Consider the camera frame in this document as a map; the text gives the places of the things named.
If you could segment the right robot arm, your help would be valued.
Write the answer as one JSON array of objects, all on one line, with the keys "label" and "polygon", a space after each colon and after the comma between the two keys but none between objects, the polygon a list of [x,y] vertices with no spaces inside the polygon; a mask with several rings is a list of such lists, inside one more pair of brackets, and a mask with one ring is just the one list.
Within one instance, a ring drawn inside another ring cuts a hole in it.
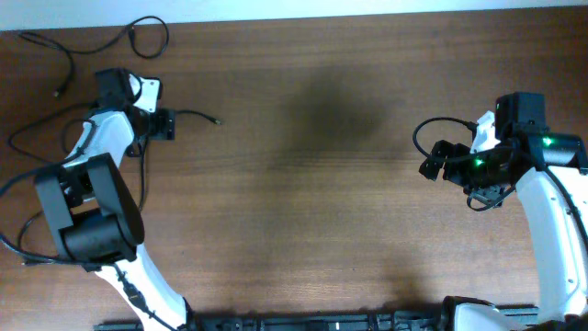
[{"label": "right robot arm", "polygon": [[539,280],[536,319],[489,302],[446,297],[440,330],[584,330],[587,327],[587,152],[582,139],[546,123],[541,94],[498,97],[495,109],[462,124],[471,145],[436,142],[419,172],[461,187],[475,212],[498,208],[511,194],[528,222]]}]

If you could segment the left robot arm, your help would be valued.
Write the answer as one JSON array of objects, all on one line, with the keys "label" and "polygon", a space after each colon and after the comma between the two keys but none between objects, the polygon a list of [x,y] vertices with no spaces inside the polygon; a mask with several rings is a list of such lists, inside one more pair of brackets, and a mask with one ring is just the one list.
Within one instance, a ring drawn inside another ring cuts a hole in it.
[{"label": "left robot arm", "polygon": [[57,250],[109,283],[145,330],[193,330],[187,300],[174,291],[145,247],[140,204],[119,166],[133,145],[171,140],[175,117],[157,107],[156,77],[127,69],[96,73],[98,98],[79,121],[83,130],[66,158],[35,176],[34,184]]}]

